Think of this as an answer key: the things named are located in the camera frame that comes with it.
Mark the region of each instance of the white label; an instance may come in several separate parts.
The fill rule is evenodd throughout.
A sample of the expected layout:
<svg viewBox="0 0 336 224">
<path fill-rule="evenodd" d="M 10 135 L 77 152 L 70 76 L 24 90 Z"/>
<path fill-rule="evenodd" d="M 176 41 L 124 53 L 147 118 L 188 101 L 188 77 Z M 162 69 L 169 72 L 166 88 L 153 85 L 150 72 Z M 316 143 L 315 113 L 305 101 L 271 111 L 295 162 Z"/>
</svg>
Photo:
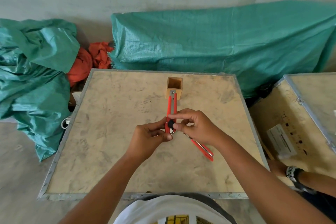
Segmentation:
<svg viewBox="0 0 336 224">
<path fill-rule="evenodd" d="M 274 149 L 279 154 L 279 158 L 288 158 L 296 155 L 296 150 L 280 124 L 267 130 L 267 135 L 271 140 Z"/>
</svg>

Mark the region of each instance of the green tarp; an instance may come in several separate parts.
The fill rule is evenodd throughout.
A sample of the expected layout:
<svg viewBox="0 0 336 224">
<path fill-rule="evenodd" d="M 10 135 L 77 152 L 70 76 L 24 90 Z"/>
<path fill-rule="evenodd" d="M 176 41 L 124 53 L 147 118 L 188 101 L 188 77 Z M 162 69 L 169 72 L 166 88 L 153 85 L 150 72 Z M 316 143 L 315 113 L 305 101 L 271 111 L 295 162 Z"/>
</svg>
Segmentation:
<svg viewBox="0 0 336 224">
<path fill-rule="evenodd" d="M 284 74 L 321 71 L 336 41 L 336 5 L 280 1 L 112 14 L 117 69 L 236 74 L 245 98 Z"/>
<path fill-rule="evenodd" d="M 79 50 L 65 20 L 0 19 L 0 119 L 14 117 L 41 160 L 58 148 L 69 116 L 66 76 Z"/>
</svg>

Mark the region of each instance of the watch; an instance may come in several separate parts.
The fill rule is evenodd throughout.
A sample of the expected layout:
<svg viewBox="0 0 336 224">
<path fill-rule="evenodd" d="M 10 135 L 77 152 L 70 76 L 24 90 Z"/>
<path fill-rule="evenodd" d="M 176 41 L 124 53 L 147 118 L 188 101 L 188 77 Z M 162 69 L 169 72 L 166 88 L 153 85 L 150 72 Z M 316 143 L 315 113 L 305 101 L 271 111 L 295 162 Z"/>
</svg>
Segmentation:
<svg viewBox="0 0 336 224">
<path fill-rule="evenodd" d="M 316 194 L 316 191 L 301 184 L 298 180 L 298 177 L 299 177 L 299 174 L 301 172 L 304 172 L 303 169 L 301 168 L 298 168 L 296 166 L 289 166 L 287 167 L 287 170 L 286 170 L 286 176 L 293 182 L 294 186 L 297 188 L 297 189 L 300 189 L 300 190 L 303 190 L 305 192 L 308 192 L 310 194 Z"/>
</svg>

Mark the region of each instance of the white shirt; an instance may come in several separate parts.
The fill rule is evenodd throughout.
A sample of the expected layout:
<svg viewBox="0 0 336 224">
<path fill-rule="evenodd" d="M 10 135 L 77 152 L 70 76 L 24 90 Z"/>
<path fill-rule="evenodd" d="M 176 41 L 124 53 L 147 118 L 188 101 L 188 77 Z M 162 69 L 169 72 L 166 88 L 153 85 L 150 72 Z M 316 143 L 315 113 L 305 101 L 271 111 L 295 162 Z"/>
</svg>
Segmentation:
<svg viewBox="0 0 336 224">
<path fill-rule="evenodd" d="M 115 219 L 114 224 L 231 224 L 210 206 L 178 195 L 165 195 L 148 201 L 135 201 Z"/>
</svg>

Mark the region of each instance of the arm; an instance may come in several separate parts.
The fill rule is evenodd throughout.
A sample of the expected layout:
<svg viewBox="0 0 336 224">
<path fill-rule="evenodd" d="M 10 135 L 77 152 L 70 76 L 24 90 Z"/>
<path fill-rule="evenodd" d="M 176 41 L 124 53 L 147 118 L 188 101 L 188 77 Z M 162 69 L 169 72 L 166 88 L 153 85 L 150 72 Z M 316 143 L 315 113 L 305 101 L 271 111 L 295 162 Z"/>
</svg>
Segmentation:
<svg viewBox="0 0 336 224">
<path fill-rule="evenodd" d="M 287 166 L 277 160 L 268 160 L 268 165 L 272 173 L 276 176 L 286 176 Z M 336 197 L 336 179 L 311 172 L 301 172 L 298 175 L 301 184 L 312 188 L 313 190 Z"/>
<path fill-rule="evenodd" d="M 156 123 L 138 125 L 126 153 L 59 224 L 106 224 L 136 169 L 162 142 L 172 139 L 160 130 L 165 122 L 166 117 Z"/>
<path fill-rule="evenodd" d="M 255 160 L 232 137 L 216 127 L 201 111 L 184 109 L 169 115 L 184 119 L 175 123 L 176 130 L 199 143 L 214 146 L 225 158 L 235 177 L 268 224 L 313 224 L 332 222 L 314 206 L 283 184 Z"/>
</svg>

